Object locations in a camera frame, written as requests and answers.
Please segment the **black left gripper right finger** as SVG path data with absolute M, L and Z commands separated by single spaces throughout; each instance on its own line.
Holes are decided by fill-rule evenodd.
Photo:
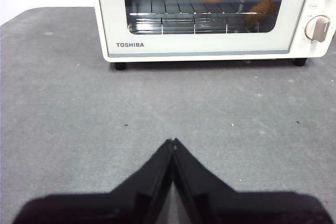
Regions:
M 192 223 L 332 223 L 315 197 L 292 191 L 238 192 L 172 141 L 175 187 Z

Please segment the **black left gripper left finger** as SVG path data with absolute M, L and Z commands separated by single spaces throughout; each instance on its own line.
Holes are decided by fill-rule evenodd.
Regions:
M 173 142 L 166 140 L 111 192 L 35 198 L 14 223 L 155 223 L 172 183 L 172 155 Z

